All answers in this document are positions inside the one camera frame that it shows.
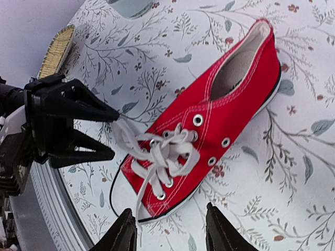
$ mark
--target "white stitching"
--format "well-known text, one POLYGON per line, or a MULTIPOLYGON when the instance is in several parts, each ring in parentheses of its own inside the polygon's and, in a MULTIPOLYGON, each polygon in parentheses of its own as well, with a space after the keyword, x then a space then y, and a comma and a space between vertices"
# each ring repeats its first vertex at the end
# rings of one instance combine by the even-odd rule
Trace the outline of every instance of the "white stitching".
MULTIPOLYGON (((197 106, 197 107, 189 107, 186 109, 186 111, 182 111, 180 112, 178 115, 174 116, 173 118, 171 118, 170 120, 166 121, 165 123, 161 124, 159 127, 156 128, 156 130, 153 131, 153 133, 156 133, 157 131, 160 131, 162 127, 168 127, 169 125, 171 125, 173 122, 175 122, 177 119, 179 119, 180 117, 184 117, 183 118, 183 121, 182 121, 182 125, 185 124, 185 121, 187 119, 187 115, 189 113, 192 113, 192 112, 197 112, 197 111, 204 111, 207 109, 207 112, 209 111, 209 115, 208 115, 208 118, 207 118, 207 121, 206 121, 206 126, 205 128, 206 129, 206 132, 204 135, 202 135, 201 137, 201 140, 202 140, 202 143, 201 143, 201 146, 199 145, 198 146, 198 149, 201 149, 203 143, 204 143, 204 140, 205 140, 205 136, 207 134, 207 130, 209 128, 209 121, 210 121, 210 115, 211 115, 211 110, 212 109, 216 109, 218 107, 221 107, 222 105, 225 105, 231 101, 233 101, 234 99, 236 99, 239 95, 241 95, 241 93, 246 89, 246 87, 249 85, 250 83, 250 80, 251 78, 253 77, 254 75, 254 72, 258 66, 258 63, 259 63, 259 60, 262 56, 262 53, 265 49, 265 47, 267 46, 267 44, 269 43, 271 37, 269 36, 269 38, 267 40, 264 41, 264 44, 263 46, 260 48, 260 51, 259 51, 259 55, 258 57, 256 58, 256 60, 254 61, 254 67, 252 68, 250 74, 247 75, 247 79, 244 81, 244 84, 241 86, 241 88, 238 88, 233 94, 227 96, 226 98, 223 98, 222 100, 217 100, 217 101, 214 101, 214 102, 210 102, 209 104, 205 104, 205 105, 200 105, 200 106, 197 106)), ((227 58, 227 56, 229 56, 231 53, 227 53, 226 55, 224 55, 222 57, 221 60, 217 61, 217 65, 214 67, 214 69, 211 71, 210 75, 209 75, 209 78, 207 79, 207 83, 206 83, 206 89, 205 89, 205 97, 204 97, 204 100, 203 101, 207 101, 208 100, 208 94, 209 94, 209 90, 210 90, 210 87, 212 86, 211 85, 211 82, 213 81, 214 79, 214 73, 218 70, 218 68, 221 66, 222 62, 227 58)), ((128 160, 125 161, 124 163, 124 166, 128 164, 128 162, 130 161, 131 158, 128 158, 128 160)), ((151 214, 156 216, 158 214, 161 213, 162 211, 162 207, 163 209, 164 208, 170 208, 170 207, 167 207, 168 206, 168 203, 174 198, 175 194, 179 191, 180 189, 180 186, 184 183, 185 179, 186 179, 187 175, 186 176, 183 176, 182 179, 180 180, 178 186, 173 190, 172 194, 171 194, 171 197, 169 198, 168 201, 164 202, 164 203, 161 203, 161 202, 156 202, 156 203, 153 203, 153 204, 150 204, 150 199, 152 197, 152 190, 150 191, 150 194, 148 195, 147 197, 147 205, 148 207, 157 207, 158 205, 160 205, 160 208, 159 210, 157 211, 157 213, 154 213, 153 210, 150 210, 151 214)))

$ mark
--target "brush bristles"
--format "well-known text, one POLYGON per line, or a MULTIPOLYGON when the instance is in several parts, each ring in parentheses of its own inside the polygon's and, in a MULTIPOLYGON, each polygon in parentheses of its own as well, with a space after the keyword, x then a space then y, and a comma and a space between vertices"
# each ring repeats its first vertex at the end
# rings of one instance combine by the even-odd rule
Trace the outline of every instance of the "brush bristles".
POLYGON ((69 25, 56 34, 44 57, 38 78, 50 76, 60 70, 70 51, 74 32, 75 26, 69 25))

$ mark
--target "shoelace loop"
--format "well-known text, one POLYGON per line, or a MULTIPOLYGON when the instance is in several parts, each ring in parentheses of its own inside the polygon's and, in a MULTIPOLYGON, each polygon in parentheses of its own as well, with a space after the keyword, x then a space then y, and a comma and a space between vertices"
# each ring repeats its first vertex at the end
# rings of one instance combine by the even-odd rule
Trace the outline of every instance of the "shoelace loop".
POLYGON ((163 200, 166 193, 162 184, 171 188, 173 177, 188 175, 193 170, 200 159, 199 152, 193 146, 198 137, 195 131, 182 130, 181 123, 174 131, 164 131, 164 136, 152 133, 135 135, 124 119, 114 121, 112 129, 116 143, 133 157, 131 169, 144 179, 136 201, 135 218, 138 220, 141 200, 148 184, 151 185, 153 194, 159 200, 163 200), (150 141, 150 150, 141 148, 139 141, 150 141), (186 159, 184 165, 178 161, 180 156, 186 159), (151 164, 145 168, 137 160, 148 161, 151 164))

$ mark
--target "white wall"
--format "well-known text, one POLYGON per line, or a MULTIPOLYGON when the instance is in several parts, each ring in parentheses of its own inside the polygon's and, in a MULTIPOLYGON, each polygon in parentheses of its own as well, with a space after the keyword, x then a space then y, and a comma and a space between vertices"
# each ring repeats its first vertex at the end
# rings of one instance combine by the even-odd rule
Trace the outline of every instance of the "white wall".
POLYGON ((0 76, 23 87, 84 0, 0 0, 0 76))

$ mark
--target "cup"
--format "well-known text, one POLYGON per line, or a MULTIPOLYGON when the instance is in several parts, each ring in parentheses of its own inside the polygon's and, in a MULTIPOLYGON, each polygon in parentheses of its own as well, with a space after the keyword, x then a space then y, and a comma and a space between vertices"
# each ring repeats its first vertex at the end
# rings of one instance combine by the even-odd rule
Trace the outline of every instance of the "cup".
POLYGON ((153 0, 106 0, 121 16, 135 19, 144 15, 153 5, 153 0))

